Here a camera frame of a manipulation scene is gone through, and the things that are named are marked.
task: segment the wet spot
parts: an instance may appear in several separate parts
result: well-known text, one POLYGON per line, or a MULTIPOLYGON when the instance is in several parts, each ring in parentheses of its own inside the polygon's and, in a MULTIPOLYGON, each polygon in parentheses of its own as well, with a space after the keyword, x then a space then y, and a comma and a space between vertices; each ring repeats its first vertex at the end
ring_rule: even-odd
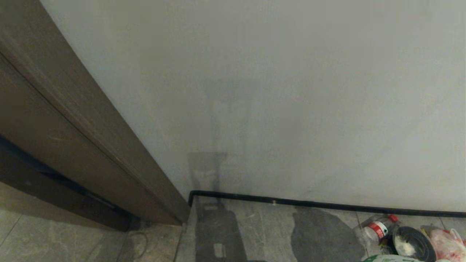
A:
POLYGON ((359 261, 364 247, 338 217, 317 208, 296 207, 291 246, 298 262, 359 261))

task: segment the gray marble tile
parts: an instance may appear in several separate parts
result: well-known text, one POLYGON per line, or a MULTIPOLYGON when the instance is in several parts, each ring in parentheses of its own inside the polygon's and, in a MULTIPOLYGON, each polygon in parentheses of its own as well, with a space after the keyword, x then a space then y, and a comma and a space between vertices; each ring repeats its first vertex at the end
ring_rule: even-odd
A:
POLYGON ((0 247, 0 261, 113 262, 125 233, 23 215, 0 247))
POLYGON ((0 246, 21 217, 21 214, 0 209, 0 246))
POLYGON ((197 198, 195 205, 176 262, 223 261, 221 258, 355 262, 367 255, 353 231, 359 229, 355 212, 204 197, 197 198), (228 251, 231 246, 235 247, 233 257, 228 251), (203 249, 210 253, 204 250, 205 256, 199 256, 203 249))
POLYGON ((196 198, 197 196, 194 197, 188 222, 182 228, 175 262, 193 262, 196 256, 196 198))
POLYGON ((364 249, 363 256, 361 257, 360 261, 363 261, 369 257, 369 251, 371 254, 375 253, 373 249, 375 249, 377 253, 380 252, 380 247, 378 245, 371 246, 371 243, 368 243, 365 240, 362 228, 359 225, 353 228, 353 233, 356 236, 356 239, 358 240, 359 244, 362 245, 364 249))
POLYGON ((260 218, 264 230, 265 260, 296 262, 291 236, 295 228, 294 206, 260 205, 260 218))
POLYGON ((445 229, 450 230, 454 228, 462 238, 466 238, 466 218, 441 217, 440 219, 442 220, 445 229))
POLYGON ((130 231, 118 262, 172 262, 181 227, 153 224, 130 231))
POLYGON ((260 213, 263 203, 228 199, 222 201, 225 207, 236 215, 247 259, 265 260, 264 228, 260 213))
POLYGON ((421 226, 434 226, 443 228, 442 221, 439 217, 434 216, 409 216, 409 215, 397 215, 401 221, 402 226, 413 227, 420 229, 421 226))

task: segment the wooden door frame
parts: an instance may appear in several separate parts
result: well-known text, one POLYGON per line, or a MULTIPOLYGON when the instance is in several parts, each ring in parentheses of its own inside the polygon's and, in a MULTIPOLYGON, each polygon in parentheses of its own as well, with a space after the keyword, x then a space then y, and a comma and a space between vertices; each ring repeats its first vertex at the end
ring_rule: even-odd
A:
MULTIPOLYGON (((0 53, 50 106, 116 164, 127 179, 148 192, 159 209, 174 218, 169 223, 187 221, 186 201, 102 92, 38 0, 0 2, 0 53)), ((72 172, 61 173, 73 180, 72 172)), ((120 194, 134 197, 125 188, 121 188, 120 194)), ((141 216, 137 208, 129 211, 141 216)), ((157 221, 156 215, 143 217, 157 221)))
POLYGON ((130 228, 131 214, 40 165, 0 137, 0 181, 54 206, 120 231, 130 228))

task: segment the white plastic bag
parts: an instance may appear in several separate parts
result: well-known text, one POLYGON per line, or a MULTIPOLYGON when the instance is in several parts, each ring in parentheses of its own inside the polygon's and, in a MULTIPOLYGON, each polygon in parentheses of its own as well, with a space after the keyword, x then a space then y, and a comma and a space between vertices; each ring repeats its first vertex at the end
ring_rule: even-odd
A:
POLYGON ((429 236, 437 253, 437 259, 466 262, 466 247, 456 230, 452 229, 448 232, 435 229, 429 233, 429 236))

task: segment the plastic bottle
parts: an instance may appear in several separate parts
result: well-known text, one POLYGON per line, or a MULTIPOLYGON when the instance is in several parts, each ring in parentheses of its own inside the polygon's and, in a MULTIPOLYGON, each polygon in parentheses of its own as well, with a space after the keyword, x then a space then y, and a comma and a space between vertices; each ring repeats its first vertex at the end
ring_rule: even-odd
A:
POLYGON ((398 217, 395 215, 376 217, 369 225, 363 228, 365 236, 371 241, 379 242, 393 231, 398 217))

